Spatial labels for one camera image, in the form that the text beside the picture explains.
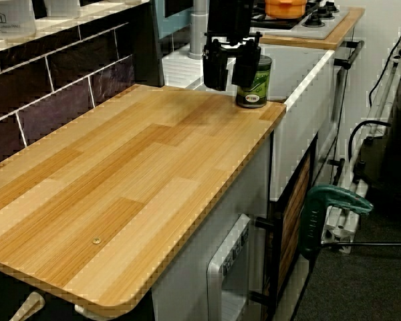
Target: green can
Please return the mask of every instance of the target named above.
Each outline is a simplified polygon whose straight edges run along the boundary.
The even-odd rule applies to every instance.
[[[260,108],[266,105],[271,66],[272,59],[261,55],[253,84],[249,87],[238,86],[236,103],[239,106],[246,108]]]

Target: container label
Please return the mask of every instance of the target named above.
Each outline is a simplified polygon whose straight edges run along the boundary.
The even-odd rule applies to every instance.
[[[267,96],[267,89],[269,88],[269,76],[269,70],[258,71],[250,87],[238,87],[238,95],[244,96],[246,99],[248,95],[258,97],[258,99],[265,98]]]
[[[258,102],[260,100],[260,97],[258,97],[257,95],[247,95],[245,96],[245,99],[248,102]]]
[[[0,33],[28,31],[30,24],[27,23],[31,20],[29,5],[24,1],[20,2],[16,7],[11,4],[0,5]]]

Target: gas stove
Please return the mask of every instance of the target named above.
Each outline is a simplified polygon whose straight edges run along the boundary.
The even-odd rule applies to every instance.
[[[328,1],[320,7],[321,1],[308,1],[303,17],[297,19],[276,19],[266,15],[265,4],[258,1],[253,8],[251,32],[283,37],[325,39],[349,13],[349,9],[336,7]]]

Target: screw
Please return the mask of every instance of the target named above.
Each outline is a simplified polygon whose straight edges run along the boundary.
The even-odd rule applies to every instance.
[[[102,242],[102,240],[99,238],[99,237],[95,237],[93,240],[92,240],[92,243],[93,244],[100,244]]]

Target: black cable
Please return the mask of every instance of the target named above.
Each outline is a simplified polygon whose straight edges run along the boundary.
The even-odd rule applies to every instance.
[[[392,48],[392,50],[390,51],[389,56],[388,56],[388,59],[386,60],[385,66],[384,66],[384,68],[383,68],[383,70],[382,70],[382,73],[380,74],[380,77],[379,77],[378,81],[376,82],[376,85],[374,85],[373,89],[371,89],[370,93],[368,94],[368,102],[370,103],[370,108],[373,106],[373,103],[372,103],[372,95],[373,95],[373,92],[374,92],[374,90],[376,90],[377,86],[379,86],[379,83],[380,83],[380,81],[382,80],[383,75],[384,75],[385,72],[386,72],[386,68],[388,67],[390,58],[392,57],[392,54],[394,53],[394,50],[398,47],[398,45],[400,44],[400,42],[401,42],[401,36],[400,36],[400,39],[398,39],[398,41],[396,42],[395,46],[394,46],[394,47]]]
[[[363,122],[360,122],[355,127],[355,129],[352,131],[352,133],[350,134],[349,143],[348,143],[349,161],[352,158],[352,143],[354,141],[355,134],[363,125],[366,125],[366,124],[376,124],[376,125],[382,125],[382,126],[390,127],[390,123],[389,122],[381,122],[380,120],[365,120]]]
[[[340,242],[340,243],[325,243],[322,247],[334,247],[334,246],[401,246],[401,242]]]

